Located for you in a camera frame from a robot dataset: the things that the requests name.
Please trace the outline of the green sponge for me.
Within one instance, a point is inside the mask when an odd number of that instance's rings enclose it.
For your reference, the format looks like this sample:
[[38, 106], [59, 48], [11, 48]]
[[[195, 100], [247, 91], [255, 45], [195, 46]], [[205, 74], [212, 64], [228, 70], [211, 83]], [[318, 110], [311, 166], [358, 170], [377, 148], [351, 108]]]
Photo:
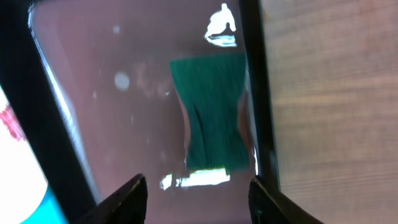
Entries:
[[189, 120], [187, 169], [248, 168], [249, 153], [238, 129], [246, 56], [209, 55], [173, 60], [169, 65]]

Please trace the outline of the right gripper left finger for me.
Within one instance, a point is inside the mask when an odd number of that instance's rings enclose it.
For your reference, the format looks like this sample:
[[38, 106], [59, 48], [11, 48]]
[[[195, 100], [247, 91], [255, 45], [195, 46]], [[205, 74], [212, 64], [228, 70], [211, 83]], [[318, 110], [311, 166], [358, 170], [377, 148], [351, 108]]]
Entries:
[[73, 224], [144, 224], [147, 182], [137, 174]]

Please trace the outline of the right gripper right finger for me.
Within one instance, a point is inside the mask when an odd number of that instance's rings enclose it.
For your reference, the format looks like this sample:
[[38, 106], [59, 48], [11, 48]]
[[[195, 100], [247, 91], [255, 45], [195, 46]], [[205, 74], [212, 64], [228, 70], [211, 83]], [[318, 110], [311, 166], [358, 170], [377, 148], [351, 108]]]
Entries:
[[251, 179], [248, 199], [252, 224], [323, 224], [259, 175]]

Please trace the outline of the white plate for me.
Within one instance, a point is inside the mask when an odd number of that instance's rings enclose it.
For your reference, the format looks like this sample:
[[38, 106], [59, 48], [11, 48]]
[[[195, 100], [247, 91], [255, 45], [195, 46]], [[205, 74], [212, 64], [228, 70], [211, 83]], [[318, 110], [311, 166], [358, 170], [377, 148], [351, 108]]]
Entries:
[[39, 207], [47, 180], [1, 91], [1, 223], [22, 223]]

